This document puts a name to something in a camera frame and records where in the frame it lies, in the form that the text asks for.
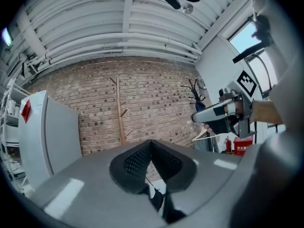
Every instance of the white refrigerator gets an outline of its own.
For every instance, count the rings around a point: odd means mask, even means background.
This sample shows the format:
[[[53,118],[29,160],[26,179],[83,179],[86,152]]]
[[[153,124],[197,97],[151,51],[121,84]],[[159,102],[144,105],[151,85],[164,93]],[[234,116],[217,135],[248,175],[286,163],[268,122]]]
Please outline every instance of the white refrigerator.
[[[21,113],[28,100],[25,122]],[[82,157],[77,112],[48,97],[46,91],[22,100],[18,132],[23,168],[33,190]]]

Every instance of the metal stand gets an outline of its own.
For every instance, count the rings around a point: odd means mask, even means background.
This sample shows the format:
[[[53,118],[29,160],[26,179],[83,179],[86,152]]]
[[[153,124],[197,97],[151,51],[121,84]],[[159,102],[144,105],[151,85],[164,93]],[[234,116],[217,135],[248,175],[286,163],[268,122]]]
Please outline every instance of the metal stand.
[[[124,134],[123,116],[128,111],[128,108],[124,109],[124,111],[122,112],[122,105],[126,104],[127,102],[124,101],[120,103],[119,77],[116,78],[116,82],[112,78],[110,79],[113,81],[114,84],[116,84],[117,117],[118,117],[118,125],[119,125],[119,134],[122,144],[125,144],[126,137],[133,131],[133,129],[131,129],[129,132]]]

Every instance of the red box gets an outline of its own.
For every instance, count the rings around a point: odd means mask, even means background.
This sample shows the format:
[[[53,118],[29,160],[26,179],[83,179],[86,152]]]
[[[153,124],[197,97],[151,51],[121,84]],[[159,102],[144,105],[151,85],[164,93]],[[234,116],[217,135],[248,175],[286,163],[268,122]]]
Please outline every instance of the red box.
[[[253,136],[240,139],[236,137],[233,141],[234,143],[234,154],[243,156],[246,152],[246,149],[252,145]]]

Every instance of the ceiling light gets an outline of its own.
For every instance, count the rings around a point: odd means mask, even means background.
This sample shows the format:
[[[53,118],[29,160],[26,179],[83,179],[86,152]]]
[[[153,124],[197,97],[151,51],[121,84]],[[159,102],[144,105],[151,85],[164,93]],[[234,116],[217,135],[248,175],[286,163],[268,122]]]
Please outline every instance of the ceiling light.
[[[6,27],[2,31],[2,39],[5,41],[6,45],[8,45],[8,47],[11,45],[11,36]]]

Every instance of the white wall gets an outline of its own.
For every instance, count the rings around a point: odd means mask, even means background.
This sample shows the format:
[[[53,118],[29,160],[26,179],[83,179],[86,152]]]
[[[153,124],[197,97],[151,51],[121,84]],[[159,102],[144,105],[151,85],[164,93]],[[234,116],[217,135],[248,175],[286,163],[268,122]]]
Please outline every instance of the white wall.
[[[213,104],[219,102],[219,90],[226,87],[239,71],[245,70],[254,78],[244,60],[236,64],[233,63],[232,59],[238,54],[230,42],[221,35],[217,35],[202,51],[201,59],[196,63],[196,68],[206,83]],[[253,97],[255,100],[262,100],[258,88]],[[221,134],[220,150],[226,149],[223,142],[227,135],[232,142],[236,137],[233,133]],[[262,143],[264,136],[267,136],[267,124],[257,123],[257,143]]]

